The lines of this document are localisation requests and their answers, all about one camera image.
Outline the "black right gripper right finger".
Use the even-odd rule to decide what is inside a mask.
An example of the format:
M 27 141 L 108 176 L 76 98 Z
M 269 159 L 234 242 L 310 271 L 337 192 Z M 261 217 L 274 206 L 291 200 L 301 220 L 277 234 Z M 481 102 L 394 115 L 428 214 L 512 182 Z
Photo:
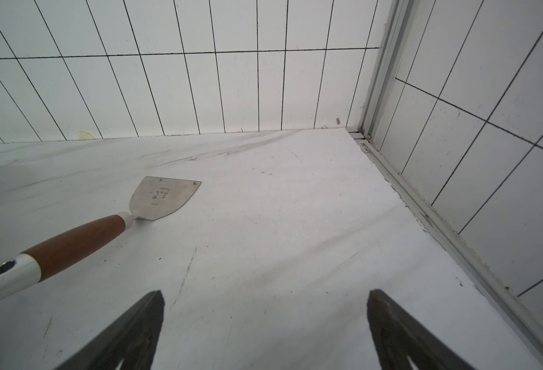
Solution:
M 387 293 L 369 292 L 367 320 L 382 369 L 471 369 Z

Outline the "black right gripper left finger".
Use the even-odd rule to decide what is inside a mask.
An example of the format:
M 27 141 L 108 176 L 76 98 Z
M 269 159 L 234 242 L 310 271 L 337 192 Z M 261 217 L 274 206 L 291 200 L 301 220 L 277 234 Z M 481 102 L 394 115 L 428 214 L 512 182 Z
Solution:
M 151 291 L 59 369 L 150 369 L 154 362 L 165 299 Z

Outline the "wooden handled metal spatula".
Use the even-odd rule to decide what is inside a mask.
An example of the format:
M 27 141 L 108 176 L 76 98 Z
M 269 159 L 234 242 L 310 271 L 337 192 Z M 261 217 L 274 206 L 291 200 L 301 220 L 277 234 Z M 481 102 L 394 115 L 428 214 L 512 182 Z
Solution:
M 136 220 L 155 221 L 188 203 L 199 180 L 145 177 L 131 196 L 129 211 L 65 231 L 0 265 L 0 301 L 47 280 L 111 243 Z

